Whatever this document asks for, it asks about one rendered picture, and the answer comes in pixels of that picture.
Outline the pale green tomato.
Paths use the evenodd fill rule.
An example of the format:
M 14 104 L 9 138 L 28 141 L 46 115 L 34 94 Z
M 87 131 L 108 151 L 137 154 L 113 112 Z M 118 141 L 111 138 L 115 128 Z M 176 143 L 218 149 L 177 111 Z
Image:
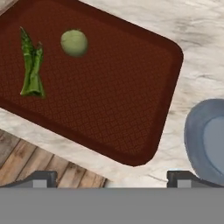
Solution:
M 88 49 L 88 39 L 80 30 L 65 31 L 61 35 L 60 44 L 63 51 L 72 57 L 80 57 Z

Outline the green asparagus bunch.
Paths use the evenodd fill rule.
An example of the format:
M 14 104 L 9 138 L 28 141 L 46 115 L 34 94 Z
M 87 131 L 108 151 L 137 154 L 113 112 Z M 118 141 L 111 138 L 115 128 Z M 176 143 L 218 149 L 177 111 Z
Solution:
M 21 27 L 21 48 L 24 57 L 24 84 L 20 94 L 44 98 L 46 96 L 39 70 L 43 60 L 43 45 L 34 46 L 28 32 Z

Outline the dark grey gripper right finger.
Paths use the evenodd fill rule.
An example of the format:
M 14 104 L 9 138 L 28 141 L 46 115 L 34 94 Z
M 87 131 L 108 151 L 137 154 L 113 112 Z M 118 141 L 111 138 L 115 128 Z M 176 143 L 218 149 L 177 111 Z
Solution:
M 196 177 L 190 171 L 168 171 L 166 177 L 168 188 L 221 188 L 220 185 Z

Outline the blue-grey plate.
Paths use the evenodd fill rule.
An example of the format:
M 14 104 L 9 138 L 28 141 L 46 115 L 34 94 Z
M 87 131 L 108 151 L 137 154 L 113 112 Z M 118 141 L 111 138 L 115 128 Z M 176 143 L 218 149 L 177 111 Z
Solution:
M 224 100 L 208 99 L 195 105 L 185 120 L 184 139 L 196 174 L 224 186 Z

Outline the dark red serving tray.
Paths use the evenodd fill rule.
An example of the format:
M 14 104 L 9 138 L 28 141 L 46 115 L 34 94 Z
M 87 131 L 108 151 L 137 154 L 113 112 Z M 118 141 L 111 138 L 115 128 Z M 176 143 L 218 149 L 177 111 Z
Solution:
M 20 94 L 21 27 L 44 48 L 44 99 Z M 63 51 L 69 30 L 84 55 Z M 18 0 L 0 16 L 0 107 L 124 165 L 155 155 L 182 62 L 173 41 L 79 0 Z

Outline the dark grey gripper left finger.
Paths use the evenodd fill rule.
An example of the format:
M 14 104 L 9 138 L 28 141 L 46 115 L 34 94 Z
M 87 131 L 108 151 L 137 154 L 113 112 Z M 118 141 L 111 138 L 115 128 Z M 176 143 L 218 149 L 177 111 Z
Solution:
M 28 177 L 14 181 L 7 185 L 7 187 L 16 188 L 56 188 L 57 187 L 57 172 L 56 171 L 34 171 Z

